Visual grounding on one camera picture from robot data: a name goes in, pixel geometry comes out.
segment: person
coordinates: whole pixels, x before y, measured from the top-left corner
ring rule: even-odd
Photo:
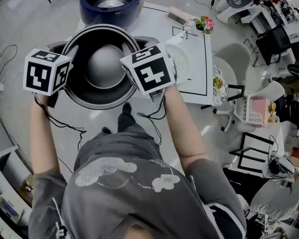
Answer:
[[[39,100],[46,106],[45,97]],[[85,143],[66,183],[50,122],[33,103],[29,238],[243,239],[246,221],[237,195],[205,152],[176,85],[165,89],[165,109],[186,176],[162,160],[125,103],[118,133],[103,128]]]
[[[295,172],[294,183],[283,187],[285,180],[278,182],[252,174],[223,168],[224,174],[235,192],[244,197],[250,209],[266,214],[272,219],[287,220],[299,205],[299,173]]]

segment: plate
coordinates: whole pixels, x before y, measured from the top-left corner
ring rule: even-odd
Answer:
[[[186,53],[176,45],[166,44],[166,52],[169,54],[173,66],[173,73],[177,72],[176,84],[181,84],[188,79],[189,60]]]

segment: black pants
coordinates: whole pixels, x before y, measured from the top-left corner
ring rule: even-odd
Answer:
[[[123,132],[129,126],[136,124],[135,119],[129,111],[122,111],[118,118],[118,132]]]
[[[231,186],[234,188],[236,194],[242,195],[249,205],[255,194],[268,181],[268,179],[256,175],[241,173],[227,168],[223,168],[223,172]]]

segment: white floor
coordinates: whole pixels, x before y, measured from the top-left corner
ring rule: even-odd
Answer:
[[[17,56],[9,62],[0,82],[4,80],[4,91],[0,97],[0,117],[7,129],[16,139],[23,152],[29,157],[29,118],[30,104],[33,96],[22,89],[22,72],[24,58],[34,47],[44,48],[46,44],[63,41],[75,33],[80,13],[79,0],[1,0],[0,1],[0,51],[10,45],[18,45]],[[194,0],[145,0],[163,6],[174,6],[192,15],[206,15],[214,19],[214,32],[211,34],[212,49],[217,49],[231,42],[243,42],[251,35],[255,36],[248,25],[235,24],[236,19],[230,19],[228,24],[223,24],[216,19],[217,12],[210,10],[206,5],[197,4]],[[210,5],[211,0],[197,0]],[[14,48],[9,48],[1,64],[11,58]],[[267,68],[250,66],[246,77],[246,88],[256,91],[262,84],[262,78]],[[137,122],[146,131],[155,137],[153,126],[147,119],[136,116],[136,112],[150,113],[156,109],[156,104],[147,100],[131,99],[133,114]],[[229,161],[228,150],[234,149],[240,141],[240,134],[231,128],[228,133],[220,130],[226,118],[216,117],[212,109],[200,110],[199,105],[188,105],[199,129],[203,131],[202,139],[206,144],[211,157],[218,162]],[[73,126],[83,126],[88,131],[84,134],[83,143],[94,137],[103,126],[108,126],[112,131],[117,128],[117,117],[121,108],[109,111],[91,111],[78,106],[62,92],[57,106],[51,111],[56,118]],[[166,120],[156,123],[163,135],[161,152],[164,160],[176,168],[180,168],[175,149],[171,142]],[[71,129],[53,127],[53,135],[58,156],[71,168],[77,155],[77,142],[79,134]],[[60,164],[61,171],[68,179],[70,173],[65,166]]]

